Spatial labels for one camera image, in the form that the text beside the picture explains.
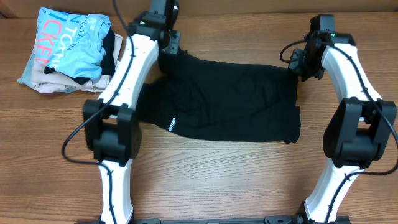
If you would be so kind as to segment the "black t-shirt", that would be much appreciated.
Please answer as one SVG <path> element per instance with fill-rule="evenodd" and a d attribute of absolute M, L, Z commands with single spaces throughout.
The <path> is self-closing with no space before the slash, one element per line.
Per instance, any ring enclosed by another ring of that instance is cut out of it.
<path fill-rule="evenodd" d="M 300 137 L 298 77 L 272 65 L 161 54 L 164 74 L 142 87 L 137 117 L 183 137 L 295 143 Z"/>

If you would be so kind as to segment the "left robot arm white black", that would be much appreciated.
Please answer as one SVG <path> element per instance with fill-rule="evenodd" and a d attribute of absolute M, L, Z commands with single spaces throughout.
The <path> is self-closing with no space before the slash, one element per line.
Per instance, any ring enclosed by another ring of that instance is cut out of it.
<path fill-rule="evenodd" d="M 103 210 L 98 223 L 132 223 L 131 167 L 141 146 L 137 100 L 160 53 L 176 54 L 180 33 L 174 0 L 153 0 L 150 9 L 124 25 L 123 56 L 106 89 L 83 105 L 86 145 L 101 174 Z"/>

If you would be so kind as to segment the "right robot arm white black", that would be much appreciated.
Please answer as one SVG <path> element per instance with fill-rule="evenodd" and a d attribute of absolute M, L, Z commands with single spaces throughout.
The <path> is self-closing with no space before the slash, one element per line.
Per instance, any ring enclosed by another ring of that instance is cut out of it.
<path fill-rule="evenodd" d="M 397 137 L 393 128 L 397 107 L 370 84 L 352 35 L 338 33 L 332 15 L 311 18 L 302 43 L 305 48 L 293 51 L 288 69 L 303 81 L 321 79 L 327 72 L 339 105 L 323 135 L 325 168 L 298 213 L 286 222 L 349 223 L 337 211 L 358 176 L 385 176 L 397 170 L 394 166 L 384 172 L 368 171 L 384 154 L 389 137 Z"/>

